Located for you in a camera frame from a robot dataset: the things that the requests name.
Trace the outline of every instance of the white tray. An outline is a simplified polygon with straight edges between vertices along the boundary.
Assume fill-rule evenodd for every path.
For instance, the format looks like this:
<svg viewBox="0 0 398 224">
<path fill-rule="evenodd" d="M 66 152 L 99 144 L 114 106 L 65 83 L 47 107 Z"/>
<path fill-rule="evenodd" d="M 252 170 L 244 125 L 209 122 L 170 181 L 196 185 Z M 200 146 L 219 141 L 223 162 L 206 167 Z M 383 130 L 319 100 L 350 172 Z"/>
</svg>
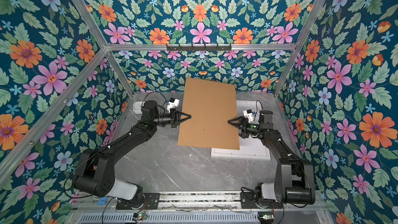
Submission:
<svg viewBox="0 0 398 224">
<path fill-rule="evenodd" d="M 256 111 L 256 101 L 236 101 L 236 107 L 238 108 L 238 117 L 243 116 L 243 111 L 251 109 Z M 257 111 L 259 112 L 261 105 L 257 102 Z M 260 114 L 256 114 L 254 123 L 258 124 Z M 260 139 L 258 138 L 241 138 L 239 137 L 240 150 L 230 149 L 211 149 L 211 157 L 223 157 L 223 158 L 238 158 L 238 159 L 252 159 L 252 160 L 271 160 L 269 149 L 266 148 Z"/>
</svg>

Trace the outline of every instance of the metal vent grille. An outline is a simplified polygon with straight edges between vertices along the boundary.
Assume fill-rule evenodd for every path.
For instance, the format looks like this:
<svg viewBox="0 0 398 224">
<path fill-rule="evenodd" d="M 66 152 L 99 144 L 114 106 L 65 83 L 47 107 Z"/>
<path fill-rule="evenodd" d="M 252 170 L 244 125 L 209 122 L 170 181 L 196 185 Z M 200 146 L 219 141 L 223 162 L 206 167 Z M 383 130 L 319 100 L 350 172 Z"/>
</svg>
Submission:
<svg viewBox="0 0 398 224">
<path fill-rule="evenodd" d="M 104 213 L 104 224 L 110 223 L 133 223 L 133 213 Z M 80 217 L 79 224 L 91 223 L 102 224 L 102 213 L 83 213 Z M 215 213 L 176 213 L 176 212 L 155 212 L 148 213 L 148 217 L 144 223 L 258 223 L 255 213 L 240 214 L 235 212 L 215 212 Z"/>
</svg>

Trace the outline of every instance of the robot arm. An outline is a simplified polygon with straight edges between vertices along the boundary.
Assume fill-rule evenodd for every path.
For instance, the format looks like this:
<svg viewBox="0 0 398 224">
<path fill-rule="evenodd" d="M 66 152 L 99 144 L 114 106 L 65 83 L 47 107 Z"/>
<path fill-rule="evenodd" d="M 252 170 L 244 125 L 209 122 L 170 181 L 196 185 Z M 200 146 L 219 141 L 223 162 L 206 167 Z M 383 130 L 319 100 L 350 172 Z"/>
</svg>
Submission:
<svg viewBox="0 0 398 224">
<path fill-rule="evenodd" d="M 145 102 L 141 119 L 129 132 L 107 146 L 82 152 L 73 177 L 73 187 L 98 197 L 125 199 L 133 208 L 140 207 L 144 200 L 142 187 L 116 179 L 115 164 L 132 149 L 147 142 L 155 134 L 157 126 L 169 124 L 175 128 L 190 118 L 190 115 L 175 108 L 170 109 L 168 114 L 159 114 L 157 102 Z"/>
<path fill-rule="evenodd" d="M 298 157 L 283 141 L 281 133 L 273 129 L 271 111 L 260 111 L 259 124 L 251 124 L 245 117 L 238 117 L 228 123 L 239 129 L 239 136 L 242 138 L 250 135 L 259 138 L 278 162 L 275 182 L 259 183 L 256 187 L 256 202 L 261 199 L 298 204 L 315 202 L 312 164 Z"/>
</svg>

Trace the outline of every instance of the cardboard sheet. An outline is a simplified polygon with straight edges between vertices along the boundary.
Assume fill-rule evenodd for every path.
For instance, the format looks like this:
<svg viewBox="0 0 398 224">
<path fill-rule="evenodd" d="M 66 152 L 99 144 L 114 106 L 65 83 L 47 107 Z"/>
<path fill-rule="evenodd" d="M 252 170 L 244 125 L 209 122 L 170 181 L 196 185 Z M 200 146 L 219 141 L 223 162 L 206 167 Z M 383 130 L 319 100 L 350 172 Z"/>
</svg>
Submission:
<svg viewBox="0 0 398 224">
<path fill-rule="evenodd" d="M 239 150 L 235 86 L 187 78 L 182 112 L 192 119 L 181 123 L 178 145 Z"/>
</svg>

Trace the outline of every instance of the floral wallpaper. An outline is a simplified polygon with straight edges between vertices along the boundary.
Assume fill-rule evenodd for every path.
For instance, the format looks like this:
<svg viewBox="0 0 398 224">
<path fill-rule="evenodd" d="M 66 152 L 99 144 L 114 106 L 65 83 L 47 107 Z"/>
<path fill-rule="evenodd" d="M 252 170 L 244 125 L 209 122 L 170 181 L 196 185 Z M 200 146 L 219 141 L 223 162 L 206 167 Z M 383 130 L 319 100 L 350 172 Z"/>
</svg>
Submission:
<svg viewBox="0 0 398 224">
<path fill-rule="evenodd" d="M 326 0 L 279 94 L 338 224 L 398 222 L 397 0 Z"/>
<path fill-rule="evenodd" d="M 85 1 L 109 43 L 266 44 L 295 42 L 314 0 Z"/>
<path fill-rule="evenodd" d="M 65 180 L 67 194 L 77 197 L 69 176 L 80 153 L 109 143 L 126 105 L 104 58 L 0 189 L 0 223 L 64 223 L 75 201 L 64 193 Z M 11 117 L 0 115 L 3 122 Z"/>
<path fill-rule="evenodd" d="M 290 52 L 284 50 L 193 53 L 120 51 L 115 53 L 133 90 L 184 91 L 187 77 L 233 84 L 237 91 L 272 92 Z"/>
<path fill-rule="evenodd" d="M 70 0 L 0 0 L 0 15 L 1 161 L 98 47 Z"/>
</svg>

